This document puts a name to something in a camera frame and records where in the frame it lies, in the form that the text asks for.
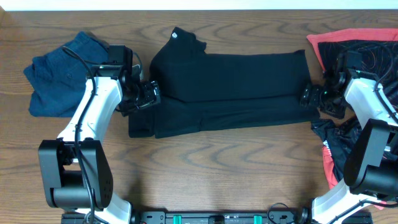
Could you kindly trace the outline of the black polo shirt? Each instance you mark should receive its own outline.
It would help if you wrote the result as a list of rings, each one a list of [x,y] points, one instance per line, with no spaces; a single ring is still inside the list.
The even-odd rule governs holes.
[[[200,131],[250,128],[318,119],[302,106],[310,83],[303,50],[283,54],[208,54],[179,27],[152,59],[150,79],[160,103],[129,117],[131,138],[167,138]]]

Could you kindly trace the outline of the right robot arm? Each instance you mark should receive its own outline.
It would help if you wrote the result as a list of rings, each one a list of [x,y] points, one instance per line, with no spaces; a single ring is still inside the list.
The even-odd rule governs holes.
[[[313,199],[296,223],[342,223],[368,205],[397,207],[397,116],[383,92],[382,79],[363,71],[362,60],[358,51],[342,51],[326,72],[325,84],[309,84],[302,93],[302,106],[336,118],[350,107],[362,131],[345,162],[343,179]]]

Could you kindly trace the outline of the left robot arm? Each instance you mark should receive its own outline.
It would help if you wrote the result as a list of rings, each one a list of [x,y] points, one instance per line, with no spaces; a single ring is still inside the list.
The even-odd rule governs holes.
[[[113,188],[102,142],[115,111],[128,116],[160,103],[156,81],[141,79],[137,54],[112,45],[103,63],[82,61],[85,93],[66,128],[39,146],[39,164],[49,207],[71,213],[69,223],[140,223],[132,204]]]

